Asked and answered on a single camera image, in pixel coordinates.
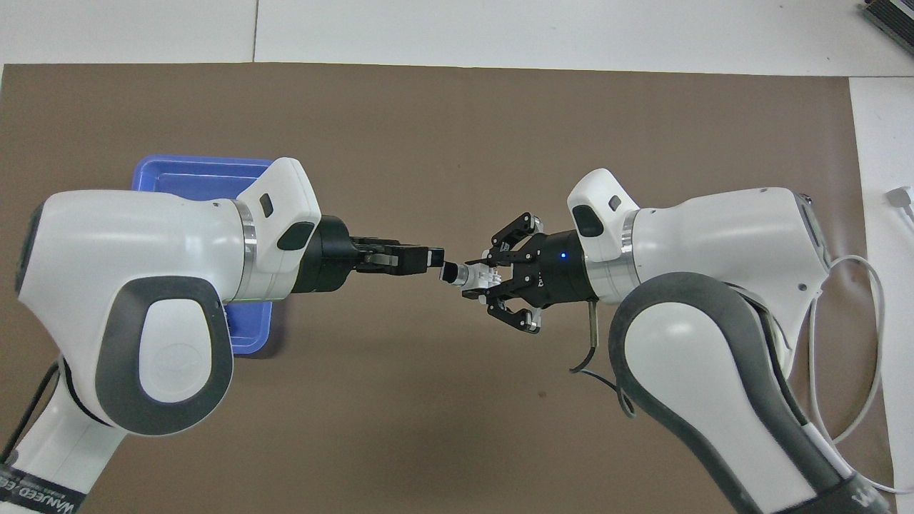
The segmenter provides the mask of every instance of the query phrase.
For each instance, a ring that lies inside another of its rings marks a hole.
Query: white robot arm
[[[809,423],[785,379],[829,271],[805,198],[767,187],[639,209],[598,169],[568,205],[575,230],[546,235],[525,213],[493,236],[482,259],[446,263],[442,280],[530,333],[556,303],[619,304],[610,359],[622,408],[631,398],[674,432],[737,512],[887,512]],[[500,265],[512,266],[509,280]],[[505,301],[516,297],[534,309],[512,312]]]
[[[223,304],[333,291],[350,271],[414,274],[443,250],[351,238],[295,159],[238,198],[71,191],[33,216],[16,278],[60,348],[51,400],[0,462],[0,513],[73,512],[127,434],[202,421],[232,376]]]

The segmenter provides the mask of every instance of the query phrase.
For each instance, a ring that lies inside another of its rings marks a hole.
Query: brown mat
[[[128,188],[149,154],[297,157],[322,210],[354,234],[442,246],[455,261],[524,210],[547,231],[572,228],[565,197],[600,166],[642,206],[790,187],[814,198],[833,255],[866,248],[840,78],[7,65],[0,94],[4,438],[56,355],[13,293],[29,213],[60,190]],[[820,354],[833,430],[873,363],[864,275],[838,282]],[[128,438],[82,512],[729,511],[670,433],[568,374],[587,348],[584,305],[550,308],[531,337],[431,274],[353,274],[276,311],[273,358],[237,359],[227,399],[198,427]],[[890,478],[881,400],[843,448]]]

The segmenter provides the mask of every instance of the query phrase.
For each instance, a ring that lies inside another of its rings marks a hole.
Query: black ribbed object
[[[914,0],[869,0],[863,15],[914,54]]]

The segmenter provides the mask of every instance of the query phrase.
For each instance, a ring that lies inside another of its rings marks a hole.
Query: blue tray
[[[149,155],[133,171],[135,191],[161,191],[191,200],[234,198],[272,161],[191,155]],[[235,355],[263,348],[270,335],[272,303],[228,304],[228,335]]]

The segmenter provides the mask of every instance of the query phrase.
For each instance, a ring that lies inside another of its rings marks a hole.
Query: white tile
[[[0,63],[250,61],[255,12],[256,0],[4,0]]]
[[[260,0],[257,61],[914,75],[854,0]]]
[[[886,192],[914,186],[914,79],[851,79],[868,258],[886,289],[883,392],[895,483],[914,487],[914,222]],[[898,497],[898,514],[914,498]]]

